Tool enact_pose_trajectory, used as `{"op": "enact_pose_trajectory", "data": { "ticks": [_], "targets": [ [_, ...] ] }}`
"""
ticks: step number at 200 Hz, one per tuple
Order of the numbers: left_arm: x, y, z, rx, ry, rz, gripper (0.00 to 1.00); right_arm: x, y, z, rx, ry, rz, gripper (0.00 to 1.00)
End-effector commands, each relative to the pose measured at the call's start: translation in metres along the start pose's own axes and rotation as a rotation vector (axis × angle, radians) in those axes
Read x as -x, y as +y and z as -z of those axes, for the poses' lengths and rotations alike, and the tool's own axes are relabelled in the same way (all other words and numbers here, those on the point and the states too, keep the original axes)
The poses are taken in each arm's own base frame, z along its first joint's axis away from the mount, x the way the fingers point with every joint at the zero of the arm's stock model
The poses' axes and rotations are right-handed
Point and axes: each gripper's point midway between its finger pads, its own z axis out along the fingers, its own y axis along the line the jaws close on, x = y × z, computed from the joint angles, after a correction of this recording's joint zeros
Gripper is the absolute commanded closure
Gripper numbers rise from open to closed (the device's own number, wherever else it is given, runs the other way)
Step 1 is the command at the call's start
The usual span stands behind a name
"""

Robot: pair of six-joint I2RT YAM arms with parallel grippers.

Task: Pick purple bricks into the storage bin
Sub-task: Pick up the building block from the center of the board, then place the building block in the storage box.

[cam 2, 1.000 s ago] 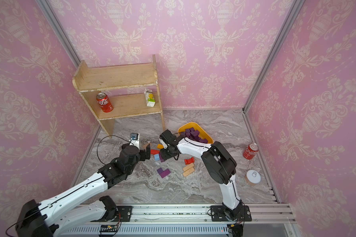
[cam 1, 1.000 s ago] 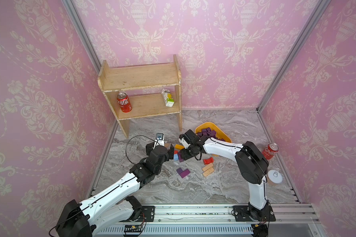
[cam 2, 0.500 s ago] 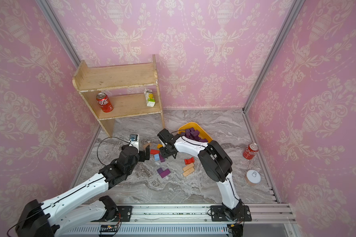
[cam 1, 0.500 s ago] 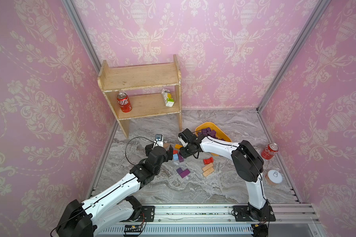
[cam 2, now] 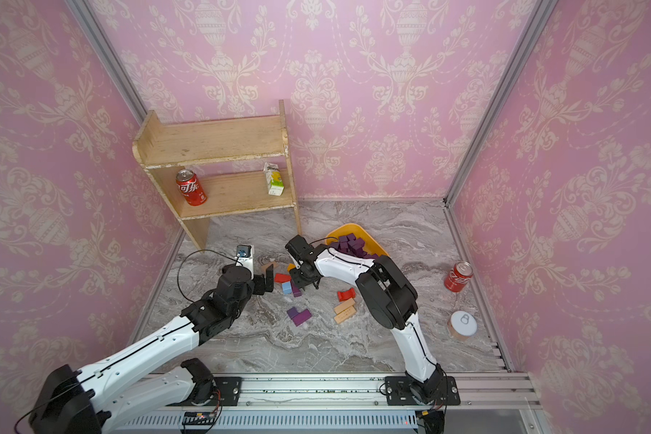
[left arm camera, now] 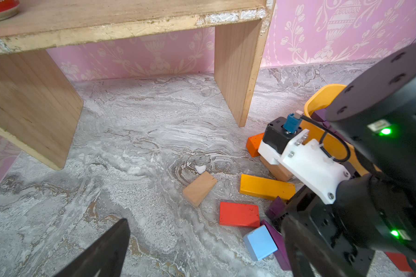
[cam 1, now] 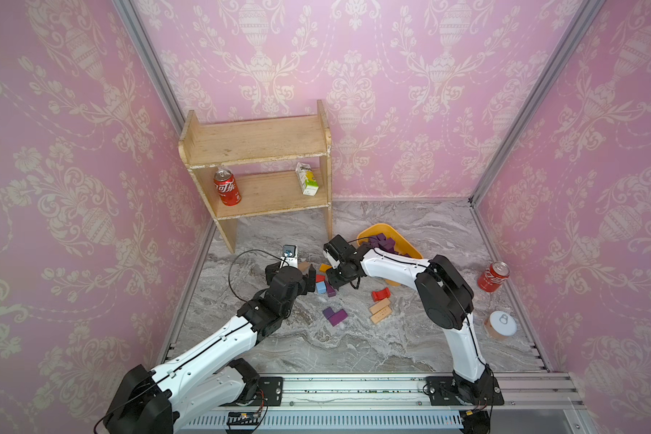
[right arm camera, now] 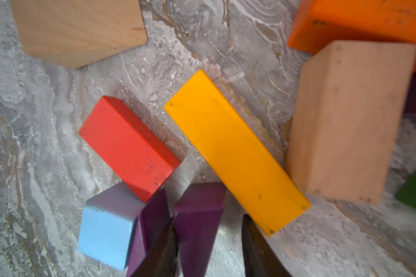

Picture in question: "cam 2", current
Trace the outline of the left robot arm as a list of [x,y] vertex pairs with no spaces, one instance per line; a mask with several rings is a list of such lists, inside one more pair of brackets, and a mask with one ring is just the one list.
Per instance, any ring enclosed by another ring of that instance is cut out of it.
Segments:
[[78,370],[63,365],[52,371],[24,420],[35,433],[110,433],[168,404],[220,404],[222,392],[197,358],[155,380],[146,375],[229,329],[252,296],[273,289],[271,268],[254,275],[242,265],[225,266],[215,289],[161,329]]

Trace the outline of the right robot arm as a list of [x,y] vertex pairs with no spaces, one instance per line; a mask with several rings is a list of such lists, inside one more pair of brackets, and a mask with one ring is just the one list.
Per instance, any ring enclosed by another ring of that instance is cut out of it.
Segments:
[[358,258],[327,244],[314,246],[300,235],[289,240],[285,249],[295,265],[289,274],[298,288],[312,285],[317,289],[322,278],[335,278],[357,288],[374,320],[391,331],[416,400],[423,404],[448,402],[448,376],[421,330],[418,292],[390,257]]

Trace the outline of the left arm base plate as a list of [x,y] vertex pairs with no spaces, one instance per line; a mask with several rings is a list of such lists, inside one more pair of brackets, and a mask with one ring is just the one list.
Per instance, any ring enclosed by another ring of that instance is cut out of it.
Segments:
[[172,407],[181,406],[211,406],[235,407],[238,405],[242,390],[240,376],[215,376],[213,381],[202,383],[193,388],[190,396]]

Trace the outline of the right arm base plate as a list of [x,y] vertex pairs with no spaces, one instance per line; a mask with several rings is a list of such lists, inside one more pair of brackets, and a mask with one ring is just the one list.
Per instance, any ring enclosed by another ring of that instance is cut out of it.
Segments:
[[379,387],[389,406],[459,406],[461,399],[456,379],[441,376],[439,380],[421,383],[410,376],[387,376]]

